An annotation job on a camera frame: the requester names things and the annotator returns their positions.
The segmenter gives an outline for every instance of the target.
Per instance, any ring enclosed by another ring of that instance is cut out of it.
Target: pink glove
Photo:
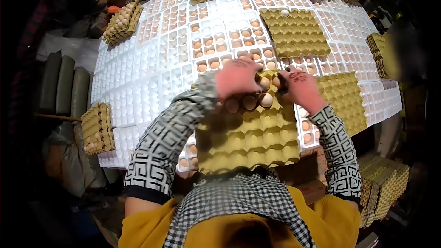
[[[310,115],[316,114],[322,109],[326,102],[318,93],[315,79],[310,74],[297,70],[290,65],[286,71],[279,71],[285,80],[285,88],[288,92],[282,96],[286,101],[293,102],[303,107]]]
[[[262,67],[253,60],[253,54],[247,54],[228,61],[216,74],[218,97],[221,102],[238,93],[260,93],[262,88],[256,83],[255,76]]]

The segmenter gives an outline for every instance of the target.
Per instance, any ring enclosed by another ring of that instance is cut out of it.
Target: stack of egg trays
[[[199,30],[193,31],[193,28],[197,26]],[[216,18],[206,18],[194,21],[189,25],[189,33],[191,38],[191,60],[198,61],[201,58],[212,57],[218,53],[228,52],[230,51],[230,47],[227,42],[227,34],[225,32],[225,26],[223,24],[223,20],[220,17]],[[217,43],[216,40],[218,38],[223,38],[222,43]],[[205,43],[207,40],[212,39],[213,43],[210,46],[206,46]],[[195,49],[195,43],[200,42],[201,47],[199,49]],[[225,46],[225,51],[218,51],[219,46]],[[208,50],[214,50],[213,54],[207,55]],[[201,52],[202,56],[196,57],[197,53]]]
[[[253,27],[251,23],[257,22],[259,23],[258,27]],[[260,15],[257,11],[249,10],[243,13],[237,14],[228,14],[223,16],[223,23],[225,24],[225,29],[227,30],[228,42],[229,46],[232,50],[238,50],[240,48],[247,47],[245,46],[245,42],[249,41],[254,45],[258,45],[257,42],[262,40],[264,43],[261,45],[269,45],[270,38],[269,34],[266,30],[265,23],[260,18]],[[262,32],[261,36],[256,36],[254,32],[256,30],[260,30]],[[242,31],[248,31],[251,33],[251,36],[246,38],[242,35]],[[238,39],[233,39],[231,35],[236,33],[239,35]],[[239,42],[241,46],[233,47],[233,42]]]

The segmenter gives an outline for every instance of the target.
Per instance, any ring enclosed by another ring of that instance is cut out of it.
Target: white plastic egg tray
[[[265,5],[257,6],[256,0],[208,0],[197,4],[190,0],[150,0],[143,4],[136,34],[130,39],[112,49],[101,40],[91,102],[110,104],[116,145],[115,151],[98,155],[101,166],[127,167],[139,137],[176,95],[190,89],[198,75],[222,69],[228,60],[247,53],[258,54],[257,62],[265,69],[272,69],[268,63],[274,62],[275,68],[294,65],[314,76],[355,71],[368,125],[401,110],[397,82],[379,80],[365,41],[367,35],[378,31],[360,4],[341,0],[270,0],[274,5],[268,6],[267,1],[260,2]],[[261,8],[312,11],[331,53],[323,57],[277,59],[271,36],[259,16]],[[250,36],[244,36],[243,30],[249,30]],[[261,30],[262,35],[256,35],[256,30]],[[201,43],[200,48],[195,48],[197,42]],[[266,50],[271,50],[271,58],[265,57]],[[307,113],[302,117],[300,108],[296,113],[300,115],[297,124],[300,150],[318,146],[318,129],[309,123],[303,130],[302,124],[308,123]],[[306,134],[310,134],[311,140],[305,143]],[[197,169],[191,165],[194,162],[191,158],[196,155],[189,151],[194,142],[194,137],[190,138],[179,156],[187,161],[187,167],[178,162],[178,171]]]

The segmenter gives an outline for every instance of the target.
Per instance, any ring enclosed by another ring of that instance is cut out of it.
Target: sleeve
[[[356,150],[343,120],[329,104],[309,119],[320,130],[320,144],[328,162],[327,193],[360,204],[361,176]]]
[[[199,76],[196,87],[175,97],[146,129],[126,172],[127,196],[158,204],[171,198],[178,156],[199,119],[216,106],[215,74]]]

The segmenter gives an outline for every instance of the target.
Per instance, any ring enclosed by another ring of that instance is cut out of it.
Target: egg
[[[256,107],[256,98],[253,96],[246,96],[242,100],[242,105],[246,110],[252,110]]]
[[[264,93],[259,97],[260,105],[263,107],[270,107],[273,105],[273,96],[269,93]]]
[[[265,52],[263,52],[263,54],[267,58],[272,58],[273,57],[273,52],[271,50],[265,50]]]
[[[207,66],[205,64],[199,64],[198,65],[198,71],[199,72],[205,72],[207,71]]]
[[[232,39],[238,39],[239,38],[239,34],[238,33],[231,33],[230,34]]]
[[[260,85],[265,89],[268,90],[269,88],[269,80],[268,78],[263,77],[262,79],[260,79]]]
[[[220,63],[218,63],[218,62],[212,62],[210,64],[211,69],[217,69],[217,68],[219,68],[219,66],[220,66]]]
[[[251,33],[249,31],[242,31],[242,36],[249,38],[251,36]]]
[[[225,103],[225,108],[229,113],[236,113],[239,110],[239,103],[236,99],[229,99]]]
[[[274,62],[268,62],[267,64],[266,64],[266,66],[268,67],[268,69],[270,69],[270,70],[273,70],[273,69],[276,69],[276,64],[274,63]]]

